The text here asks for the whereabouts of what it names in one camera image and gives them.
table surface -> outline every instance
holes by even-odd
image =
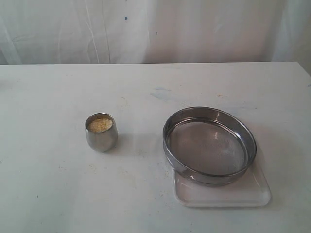
[[[296,62],[0,66],[0,226],[6,233],[308,232],[311,78]],[[240,118],[262,152],[263,208],[195,209],[173,195],[162,127],[209,106]],[[84,122],[114,116],[109,153]]]

white curtain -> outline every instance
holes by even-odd
[[[311,0],[0,0],[0,64],[298,61]]]

sieve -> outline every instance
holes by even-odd
[[[234,182],[256,156],[249,129],[234,116],[208,107],[185,108],[170,116],[163,147],[176,172],[208,186]]]

